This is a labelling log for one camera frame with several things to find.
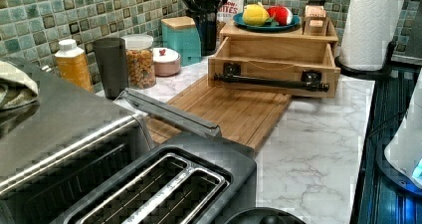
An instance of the paper towel roll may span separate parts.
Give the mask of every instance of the paper towel roll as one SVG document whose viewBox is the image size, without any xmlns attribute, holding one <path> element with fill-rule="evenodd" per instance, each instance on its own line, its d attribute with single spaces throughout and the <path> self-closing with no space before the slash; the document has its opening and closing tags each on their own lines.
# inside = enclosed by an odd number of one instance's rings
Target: paper towel roll
<svg viewBox="0 0 422 224">
<path fill-rule="evenodd" d="M 338 59 L 361 71 L 382 69 L 404 0 L 350 0 Z"/>
</svg>

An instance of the orange bottle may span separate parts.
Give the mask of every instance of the orange bottle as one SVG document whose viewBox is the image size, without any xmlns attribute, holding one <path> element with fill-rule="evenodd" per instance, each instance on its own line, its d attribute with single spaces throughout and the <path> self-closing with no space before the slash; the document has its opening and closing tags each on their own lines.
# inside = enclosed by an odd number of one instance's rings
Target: orange bottle
<svg viewBox="0 0 422 224">
<path fill-rule="evenodd" d="M 89 92 L 93 91 L 87 57 L 83 49 L 73 39 L 59 42 L 60 50 L 56 53 L 56 62 L 60 76 Z"/>
</svg>

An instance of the yellow fruit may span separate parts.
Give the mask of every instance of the yellow fruit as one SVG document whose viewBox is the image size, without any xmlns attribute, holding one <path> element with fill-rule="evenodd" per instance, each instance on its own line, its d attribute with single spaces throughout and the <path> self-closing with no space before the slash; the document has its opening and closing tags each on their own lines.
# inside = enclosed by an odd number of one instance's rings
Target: yellow fruit
<svg viewBox="0 0 422 224">
<path fill-rule="evenodd" d="M 250 4 L 246 6 L 242 18 L 246 25 L 263 26 L 270 15 L 262 4 Z"/>
</svg>

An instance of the wall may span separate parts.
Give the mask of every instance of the wall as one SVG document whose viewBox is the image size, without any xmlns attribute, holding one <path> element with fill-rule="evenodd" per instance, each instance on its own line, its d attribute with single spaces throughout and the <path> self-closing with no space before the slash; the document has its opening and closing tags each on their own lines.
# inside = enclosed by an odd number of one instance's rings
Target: wall
<svg viewBox="0 0 422 224">
<path fill-rule="evenodd" d="M 147 33 L 159 41 L 160 20 L 182 13 L 179 0 L 0 0 L 0 57 L 54 67 L 59 41 L 73 38 L 98 84 L 94 40 Z"/>
<path fill-rule="evenodd" d="M 263 5 L 285 5 L 294 14 L 303 15 L 304 9 L 309 0 L 246 0 L 246 4 L 262 2 Z M 397 24 L 394 40 L 397 41 L 395 54 L 403 55 L 412 29 L 413 20 L 416 16 L 420 0 L 405 0 L 400 19 Z M 339 44 L 344 32 L 350 0 L 326 0 L 325 10 L 331 18 L 337 31 Z"/>
</svg>

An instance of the fruit bowl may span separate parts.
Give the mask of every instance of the fruit bowl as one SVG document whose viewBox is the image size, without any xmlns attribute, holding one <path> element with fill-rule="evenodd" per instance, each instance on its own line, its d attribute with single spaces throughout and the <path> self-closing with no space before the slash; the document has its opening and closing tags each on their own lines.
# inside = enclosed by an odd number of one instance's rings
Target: fruit bowl
<svg viewBox="0 0 422 224">
<path fill-rule="evenodd" d="M 295 27 L 296 25 L 301 23 L 301 19 L 299 18 L 298 15 L 294 15 L 291 24 L 286 25 L 286 26 L 271 26 L 270 23 L 265 24 L 264 26 L 252 26 L 252 25 L 247 25 L 245 24 L 245 22 L 243 21 L 243 13 L 238 13 L 235 16 L 233 16 L 233 20 L 235 21 L 235 25 L 237 25 L 240 28 L 246 28 L 248 30 L 253 30 L 253 31 L 259 31 L 259 32 L 279 32 L 279 31 L 285 31 L 285 30 L 289 30 L 293 27 Z"/>
</svg>

